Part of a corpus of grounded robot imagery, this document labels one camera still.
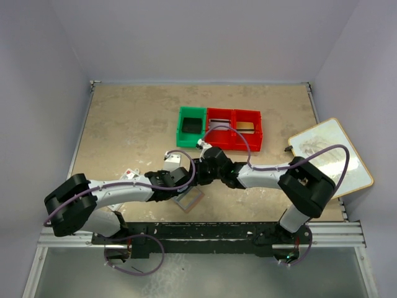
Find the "red plastic bin right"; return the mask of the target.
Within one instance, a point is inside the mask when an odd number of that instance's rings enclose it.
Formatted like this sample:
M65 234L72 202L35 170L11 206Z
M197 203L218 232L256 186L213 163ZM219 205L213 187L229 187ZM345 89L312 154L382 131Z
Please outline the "red plastic bin right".
M262 117L260 111L234 110L233 127L245 138L252 152L262 148Z

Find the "pink leather card holder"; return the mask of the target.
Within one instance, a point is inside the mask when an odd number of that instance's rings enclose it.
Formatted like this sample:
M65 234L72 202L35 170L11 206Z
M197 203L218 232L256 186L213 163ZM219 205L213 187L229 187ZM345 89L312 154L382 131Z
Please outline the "pink leather card holder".
M186 192L173 197L172 201L185 213L189 213L204 197L204 193L197 187L190 187Z

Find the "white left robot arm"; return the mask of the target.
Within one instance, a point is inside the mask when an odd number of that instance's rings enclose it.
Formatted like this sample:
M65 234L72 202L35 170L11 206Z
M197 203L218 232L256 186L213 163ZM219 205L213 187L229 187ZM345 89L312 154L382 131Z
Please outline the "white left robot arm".
M82 230L121 243L128 235L122 216L102 208L125 202L166 201L186 191L194 178L194 166L189 171L179 167L116 181L88 180L84 174L75 174L45 198L48 218L44 226L51 227L57 237Z

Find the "black VIP cards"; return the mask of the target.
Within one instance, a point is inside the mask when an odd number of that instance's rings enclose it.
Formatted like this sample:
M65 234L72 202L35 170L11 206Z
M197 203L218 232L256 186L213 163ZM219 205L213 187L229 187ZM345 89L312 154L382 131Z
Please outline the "black VIP cards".
M198 117L184 117L182 119L182 133L193 133L193 134L201 134L202 133L202 118Z

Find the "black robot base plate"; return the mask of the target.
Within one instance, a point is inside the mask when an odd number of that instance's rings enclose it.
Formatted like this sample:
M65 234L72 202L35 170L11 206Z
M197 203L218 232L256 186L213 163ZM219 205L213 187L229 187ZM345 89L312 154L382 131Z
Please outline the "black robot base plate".
M106 238L92 236L95 245L122 247L121 254L145 259L155 253L282 256L298 259L299 249L313 239L307 225L297 232L277 222L127 222L121 232Z

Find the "gold magnetic stripe cards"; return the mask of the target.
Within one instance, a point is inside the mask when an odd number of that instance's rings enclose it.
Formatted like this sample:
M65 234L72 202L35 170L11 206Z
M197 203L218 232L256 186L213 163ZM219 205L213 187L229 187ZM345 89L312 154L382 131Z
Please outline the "gold magnetic stripe cards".
M245 134L254 134L256 132L253 122L237 122L236 130Z

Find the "green plastic bin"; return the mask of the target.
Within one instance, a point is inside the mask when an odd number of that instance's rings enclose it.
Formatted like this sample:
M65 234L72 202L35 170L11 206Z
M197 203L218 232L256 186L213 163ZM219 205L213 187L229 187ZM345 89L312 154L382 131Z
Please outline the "green plastic bin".
M181 106L176 129L176 145L183 148L193 148L204 136L207 119L205 107Z

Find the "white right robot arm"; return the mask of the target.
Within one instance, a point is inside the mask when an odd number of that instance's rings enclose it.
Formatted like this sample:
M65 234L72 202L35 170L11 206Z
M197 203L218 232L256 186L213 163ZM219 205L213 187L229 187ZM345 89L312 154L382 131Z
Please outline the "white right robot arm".
M195 173L195 186L219 180L231 189L261 187L283 191L292 203L275 229L283 243L296 238L307 221L320 217L336 190L331 178L300 156L281 166L260 168L232 161L221 148L211 147L194 159L189 171Z

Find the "red plastic bin middle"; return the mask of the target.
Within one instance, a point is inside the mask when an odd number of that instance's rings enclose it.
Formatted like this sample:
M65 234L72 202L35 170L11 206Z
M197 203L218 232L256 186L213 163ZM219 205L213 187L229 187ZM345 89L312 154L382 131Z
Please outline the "red plastic bin middle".
M207 109L206 132L209 119L229 119L233 124L233 110L209 107ZM232 130L212 130L204 136L204 140L213 147L220 147L223 150L232 150L234 145L235 133Z

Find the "silver magnetic stripe cards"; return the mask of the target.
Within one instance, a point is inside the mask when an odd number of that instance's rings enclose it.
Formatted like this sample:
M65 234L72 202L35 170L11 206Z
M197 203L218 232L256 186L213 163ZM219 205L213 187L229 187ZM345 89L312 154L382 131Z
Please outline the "silver magnetic stripe cards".
M229 130L231 121L229 119L209 119L209 130Z

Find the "red plastic bin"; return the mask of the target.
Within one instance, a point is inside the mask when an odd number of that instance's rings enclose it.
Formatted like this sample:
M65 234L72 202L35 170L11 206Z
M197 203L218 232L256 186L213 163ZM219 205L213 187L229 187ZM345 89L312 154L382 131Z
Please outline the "red plastic bin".
M262 148L262 117L260 111L234 110L233 127L245 138L252 152Z
M209 119L229 119L233 124L233 110L209 107L207 109L206 132ZM234 145L235 133L232 130L212 130L204 136L204 140L213 147L220 147L223 150L232 150Z

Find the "yellow framed whiteboard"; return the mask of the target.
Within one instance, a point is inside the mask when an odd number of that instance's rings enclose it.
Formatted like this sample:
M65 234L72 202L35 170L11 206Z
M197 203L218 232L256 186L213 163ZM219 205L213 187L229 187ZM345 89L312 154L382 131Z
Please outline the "yellow framed whiteboard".
M295 156L309 157L331 145L344 145L350 153L344 179L334 197L346 196L352 192L372 186L373 178L342 125L335 118L323 121L288 139ZM341 177L346 162L345 151L341 148L329 150L312 159L310 163L329 176L335 183Z

